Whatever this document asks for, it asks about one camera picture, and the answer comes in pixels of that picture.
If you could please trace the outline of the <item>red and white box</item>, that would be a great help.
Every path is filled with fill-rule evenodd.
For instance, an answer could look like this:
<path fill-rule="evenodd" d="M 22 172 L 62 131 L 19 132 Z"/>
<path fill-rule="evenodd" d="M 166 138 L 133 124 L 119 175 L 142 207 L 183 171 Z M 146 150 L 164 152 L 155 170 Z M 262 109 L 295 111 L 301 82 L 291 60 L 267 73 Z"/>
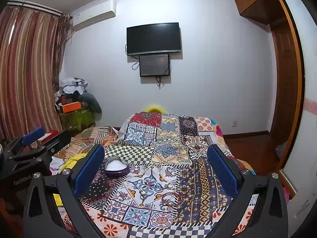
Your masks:
<path fill-rule="evenodd" d="M 55 137 L 58 134 L 59 134 L 59 132 L 57 130 L 52 130 L 49 133 L 46 133 L 41 138 L 39 138 L 38 141 L 40 141 L 41 143 L 45 143 L 45 142 L 47 142 L 48 140 L 50 140 L 51 138 Z"/>

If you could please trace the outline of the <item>white wall air conditioner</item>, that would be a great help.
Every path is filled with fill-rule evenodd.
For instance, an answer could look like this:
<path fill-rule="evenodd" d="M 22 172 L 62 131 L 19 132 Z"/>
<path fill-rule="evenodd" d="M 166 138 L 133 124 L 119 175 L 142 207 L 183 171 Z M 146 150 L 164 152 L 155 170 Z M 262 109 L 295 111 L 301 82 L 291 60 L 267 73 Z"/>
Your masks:
<path fill-rule="evenodd" d="M 90 8 L 81 9 L 72 14 L 73 30 L 79 31 L 115 16 L 116 3 L 114 0 L 98 3 Z"/>

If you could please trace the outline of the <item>yellow cloth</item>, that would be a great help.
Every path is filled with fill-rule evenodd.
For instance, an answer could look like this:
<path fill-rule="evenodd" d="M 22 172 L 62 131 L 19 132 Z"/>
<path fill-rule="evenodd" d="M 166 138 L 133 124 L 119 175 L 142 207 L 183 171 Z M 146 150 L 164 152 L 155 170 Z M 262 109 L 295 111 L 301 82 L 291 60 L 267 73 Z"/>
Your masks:
<path fill-rule="evenodd" d="M 88 154 L 88 153 L 79 153 L 79 154 L 77 154 L 77 155 L 71 157 L 70 159 L 66 160 L 66 161 L 64 162 L 64 164 L 61 165 L 61 167 L 60 167 L 58 173 L 61 174 L 62 171 L 63 171 L 64 169 L 67 169 L 67 168 L 72 169 L 72 168 L 75 166 L 75 164 L 76 164 L 80 159 L 85 158 L 85 157 L 87 156 L 87 154 Z M 53 196 L 54 196 L 54 200 L 55 200 L 55 203 L 56 203 L 57 207 L 62 207 L 62 206 L 63 206 L 63 203 L 62 203 L 62 200 L 61 200 L 60 195 L 58 195 L 58 194 L 53 194 Z"/>

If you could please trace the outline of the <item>striped patchwork blanket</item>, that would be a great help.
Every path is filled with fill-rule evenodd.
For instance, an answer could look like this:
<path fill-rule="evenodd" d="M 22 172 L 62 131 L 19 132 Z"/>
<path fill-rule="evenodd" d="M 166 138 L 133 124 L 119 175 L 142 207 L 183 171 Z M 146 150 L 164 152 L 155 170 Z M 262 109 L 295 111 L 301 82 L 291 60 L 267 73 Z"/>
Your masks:
<path fill-rule="evenodd" d="M 90 127 L 72 137 L 70 144 L 54 156 L 65 161 L 77 154 L 88 153 L 95 144 L 104 147 L 114 145 L 117 138 L 118 135 L 111 126 Z"/>

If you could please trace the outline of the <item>purple heart-shaped tin box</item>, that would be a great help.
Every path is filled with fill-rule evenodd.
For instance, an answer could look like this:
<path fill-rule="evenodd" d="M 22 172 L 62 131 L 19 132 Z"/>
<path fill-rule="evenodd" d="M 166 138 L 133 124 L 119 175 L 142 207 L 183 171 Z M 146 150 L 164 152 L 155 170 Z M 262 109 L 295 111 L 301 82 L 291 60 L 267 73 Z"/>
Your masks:
<path fill-rule="evenodd" d="M 110 157 L 105 164 L 105 173 L 107 177 L 117 178 L 127 175 L 130 172 L 130 166 L 119 156 Z"/>

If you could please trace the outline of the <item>colourful patchwork bedspread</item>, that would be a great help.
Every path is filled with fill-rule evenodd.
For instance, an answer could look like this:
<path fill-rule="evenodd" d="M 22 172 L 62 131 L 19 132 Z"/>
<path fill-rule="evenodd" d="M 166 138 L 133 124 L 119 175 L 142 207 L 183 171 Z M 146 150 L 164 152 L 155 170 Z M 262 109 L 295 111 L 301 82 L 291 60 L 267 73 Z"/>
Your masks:
<path fill-rule="evenodd" d="M 111 178 L 102 165 L 80 201 L 104 237 L 206 237 L 233 201 L 207 160 L 220 127 L 204 117 L 140 112 L 130 116 L 105 159 L 130 172 Z"/>

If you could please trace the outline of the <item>orange box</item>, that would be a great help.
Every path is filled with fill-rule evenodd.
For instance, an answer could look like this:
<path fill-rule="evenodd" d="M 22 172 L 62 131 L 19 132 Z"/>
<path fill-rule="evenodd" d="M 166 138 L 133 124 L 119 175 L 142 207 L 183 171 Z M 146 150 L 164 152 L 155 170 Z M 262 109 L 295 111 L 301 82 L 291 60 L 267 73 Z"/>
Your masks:
<path fill-rule="evenodd" d="M 61 109 L 63 113 L 73 112 L 82 108 L 81 102 L 73 102 L 70 104 L 62 105 Z"/>

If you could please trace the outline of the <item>red striped curtain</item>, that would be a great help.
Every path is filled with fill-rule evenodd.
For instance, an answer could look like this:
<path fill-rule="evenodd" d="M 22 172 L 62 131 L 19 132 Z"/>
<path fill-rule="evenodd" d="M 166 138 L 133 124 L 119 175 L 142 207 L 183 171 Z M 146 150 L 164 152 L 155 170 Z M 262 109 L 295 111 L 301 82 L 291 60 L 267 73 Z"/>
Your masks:
<path fill-rule="evenodd" d="M 1 140 L 61 131 L 59 89 L 70 15 L 7 6 L 1 13 Z"/>

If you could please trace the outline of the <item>small black wall monitor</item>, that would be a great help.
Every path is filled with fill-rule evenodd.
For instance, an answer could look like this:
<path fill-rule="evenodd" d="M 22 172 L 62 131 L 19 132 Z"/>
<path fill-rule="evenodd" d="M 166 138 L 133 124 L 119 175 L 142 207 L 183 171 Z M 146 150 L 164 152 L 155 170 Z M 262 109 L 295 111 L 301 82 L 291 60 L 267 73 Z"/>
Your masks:
<path fill-rule="evenodd" d="M 142 55 L 139 62 L 140 77 L 170 75 L 170 57 L 168 54 Z"/>

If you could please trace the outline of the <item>pile of clothes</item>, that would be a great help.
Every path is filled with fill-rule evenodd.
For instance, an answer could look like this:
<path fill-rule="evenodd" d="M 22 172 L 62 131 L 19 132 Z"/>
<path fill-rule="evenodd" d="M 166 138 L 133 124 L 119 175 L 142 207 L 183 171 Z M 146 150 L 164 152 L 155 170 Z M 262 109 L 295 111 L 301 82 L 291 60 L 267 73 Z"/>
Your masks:
<path fill-rule="evenodd" d="M 102 113 L 101 106 L 93 94 L 87 91 L 88 82 L 77 77 L 70 77 L 59 82 L 59 90 L 54 94 L 55 105 L 62 105 L 62 99 L 83 102 L 95 113 Z"/>

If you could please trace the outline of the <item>large black wall television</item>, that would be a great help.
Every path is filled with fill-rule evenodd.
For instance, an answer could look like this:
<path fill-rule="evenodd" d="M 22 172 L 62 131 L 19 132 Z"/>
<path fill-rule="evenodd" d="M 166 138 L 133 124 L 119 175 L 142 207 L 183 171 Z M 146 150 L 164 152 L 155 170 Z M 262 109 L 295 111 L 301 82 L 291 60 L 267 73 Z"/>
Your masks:
<path fill-rule="evenodd" d="M 182 51 L 179 23 L 132 26 L 126 29 L 127 55 L 179 53 Z"/>

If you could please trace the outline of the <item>yellow object behind bed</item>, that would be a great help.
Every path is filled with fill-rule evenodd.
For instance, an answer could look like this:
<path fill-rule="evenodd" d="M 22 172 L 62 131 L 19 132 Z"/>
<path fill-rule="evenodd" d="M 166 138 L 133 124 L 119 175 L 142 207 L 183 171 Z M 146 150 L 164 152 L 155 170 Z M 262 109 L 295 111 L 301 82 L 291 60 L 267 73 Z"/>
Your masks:
<path fill-rule="evenodd" d="M 145 109 L 145 112 L 148 113 L 165 113 L 165 110 L 158 105 L 151 105 Z"/>

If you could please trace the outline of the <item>green patterned box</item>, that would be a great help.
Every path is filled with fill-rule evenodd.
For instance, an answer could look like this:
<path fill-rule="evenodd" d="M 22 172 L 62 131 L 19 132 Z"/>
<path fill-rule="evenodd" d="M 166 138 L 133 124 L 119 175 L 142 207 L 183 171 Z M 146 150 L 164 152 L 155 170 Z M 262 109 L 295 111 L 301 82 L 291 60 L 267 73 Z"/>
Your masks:
<path fill-rule="evenodd" d="M 83 131 L 95 125 L 95 115 L 90 109 L 79 109 L 68 113 L 60 113 L 61 125 L 67 131 Z"/>

